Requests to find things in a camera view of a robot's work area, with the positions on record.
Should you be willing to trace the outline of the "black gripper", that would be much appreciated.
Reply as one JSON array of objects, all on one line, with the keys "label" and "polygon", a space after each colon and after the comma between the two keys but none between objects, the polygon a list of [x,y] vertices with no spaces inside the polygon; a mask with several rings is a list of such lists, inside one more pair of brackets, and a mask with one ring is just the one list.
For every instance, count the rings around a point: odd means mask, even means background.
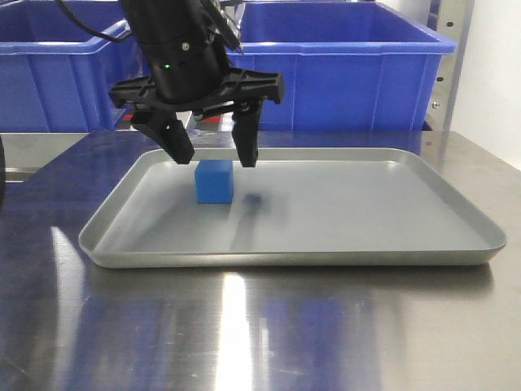
[{"label": "black gripper", "polygon": [[[255,167],[262,102],[282,102],[282,74],[230,66],[225,49],[238,49],[240,40],[238,30],[229,25],[201,24],[181,31],[177,24],[132,24],[131,30],[151,75],[116,83],[109,92],[114,105],[132,103],[178,112],[206,112],[231,101],[239,106],[232,116],[232,138],[239,160],[242,167]],[[195,150],[174,112],[137,110],[130,123],[177,164],[190,163]]]}]

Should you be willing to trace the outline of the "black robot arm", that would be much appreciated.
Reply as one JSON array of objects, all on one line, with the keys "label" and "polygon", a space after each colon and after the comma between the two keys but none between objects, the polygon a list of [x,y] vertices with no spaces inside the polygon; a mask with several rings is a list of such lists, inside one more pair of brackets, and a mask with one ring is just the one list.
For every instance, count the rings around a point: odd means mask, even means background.
[{"label": "black robot arm", "polygon": [[114,105],[133,105],[131,125],[180,165],[190,163],[195,149],[177,114],[202,120],[229,112],[239,160],[255,166],[263,103],[282,102],[282,74],[230,64],[226,52],[240,47],[239,30],[218,1],[123,1],[121,7],[151,74],[115,84]]}]

